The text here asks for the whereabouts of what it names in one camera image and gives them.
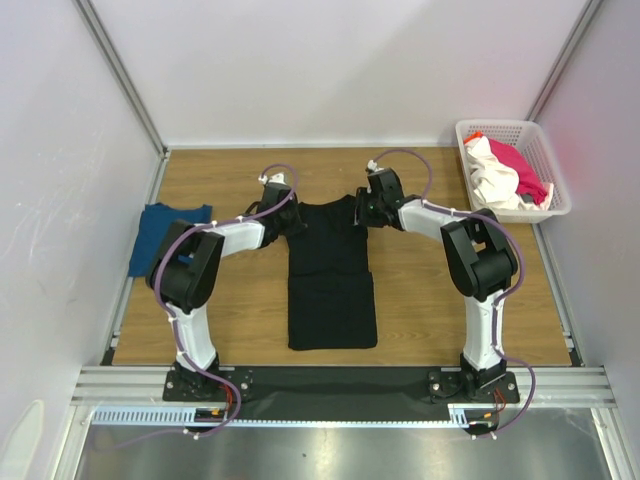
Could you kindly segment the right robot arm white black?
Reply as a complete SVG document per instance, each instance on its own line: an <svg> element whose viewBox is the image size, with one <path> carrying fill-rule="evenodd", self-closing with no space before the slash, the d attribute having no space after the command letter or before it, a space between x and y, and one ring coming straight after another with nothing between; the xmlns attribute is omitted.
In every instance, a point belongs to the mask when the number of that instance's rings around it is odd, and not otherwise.
<svg viewBox="0 0 640 480"><path fill-rule="evenodd" d="M368 185L356 191L355 221L393 227L440 242L450 278L463 296L466 340L456 395L484 401L506 375L502 345L504 295L518 271L507 235L492 211L462 212L405 195L391 168L366 167Z"/></svg>

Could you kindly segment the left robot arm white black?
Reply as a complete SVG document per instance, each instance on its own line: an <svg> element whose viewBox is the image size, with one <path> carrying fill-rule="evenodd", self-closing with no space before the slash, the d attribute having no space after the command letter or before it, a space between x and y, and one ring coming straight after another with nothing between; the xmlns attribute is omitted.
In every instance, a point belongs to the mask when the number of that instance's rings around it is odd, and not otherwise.
<svg viewBox="0 0 640 480"><path fill-rule="evenodd" d="M304 230L297 197L284 176L263 176L260 181L261 199L232 220L173 221L152 260L146 284L166 312L176 344L165 401L211 400L229 385L219 373L207 316L221 260Z"/></svg>

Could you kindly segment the black t shirt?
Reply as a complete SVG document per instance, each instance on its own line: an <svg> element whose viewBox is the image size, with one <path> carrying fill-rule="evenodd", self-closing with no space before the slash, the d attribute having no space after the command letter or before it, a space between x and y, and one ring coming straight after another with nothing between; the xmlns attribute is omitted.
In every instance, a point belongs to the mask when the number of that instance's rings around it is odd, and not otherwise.
<svg viewBox="0 0 640 480"><path fill-rule="evenodd" d="M288 347L370 349L378 343L368 231L355 223L356 199L302 203L303 231L286 238Z"/></svg>

